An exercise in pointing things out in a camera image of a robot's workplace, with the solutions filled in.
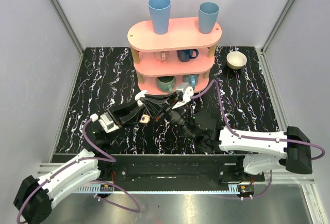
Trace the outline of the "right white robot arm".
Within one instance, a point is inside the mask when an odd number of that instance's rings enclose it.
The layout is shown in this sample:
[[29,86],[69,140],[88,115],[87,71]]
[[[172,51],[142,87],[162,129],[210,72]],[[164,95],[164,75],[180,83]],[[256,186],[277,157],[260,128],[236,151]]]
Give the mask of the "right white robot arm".
[[217,128],[217,120],[207,111],[200,111],[187,120],[176,110],[189,100],[141,97],[137,102],[155,120],[167,115],[182,135],[192,139],[206,153],[245,151],[243,161],[234,168],[234,175],[240,181],[281,168],[295,174],[312,173],[311,142],[298,127],[289,126],[286,131],[270,133],[235,130],[228,124]]

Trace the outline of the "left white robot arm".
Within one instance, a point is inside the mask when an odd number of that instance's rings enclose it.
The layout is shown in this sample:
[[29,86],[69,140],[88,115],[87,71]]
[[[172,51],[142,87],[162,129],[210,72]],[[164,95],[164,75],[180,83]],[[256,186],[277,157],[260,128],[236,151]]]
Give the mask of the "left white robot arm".
[[83,149],[62,166],[39,178],[25,178],[13,202],[18,210],[16,222],[42,223],[68,195],[90,182],[105,181],[111,176],[111,168],[106,164],[115,163],[116,159],[91,141],[87,134],[89,124],[99,122],[104,132],[111,133],[125,125],[148,122],[144,113],[144,104],[137,100],[118,109],[111,108],[102,115],[92,114],[82,127],[82,135],[92,150]]

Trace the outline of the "white earbud charging case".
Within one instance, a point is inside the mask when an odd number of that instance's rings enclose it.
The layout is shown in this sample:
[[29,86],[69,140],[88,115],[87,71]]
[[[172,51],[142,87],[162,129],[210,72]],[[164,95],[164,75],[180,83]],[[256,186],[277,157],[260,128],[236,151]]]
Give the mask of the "white earbud charging case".
[[141,99],[145,98],[145,95],[148,93],[147,90],[140,91],[136,96],[135,96],[135,101],[137,102],[137,105],[140,107],[143,105]]

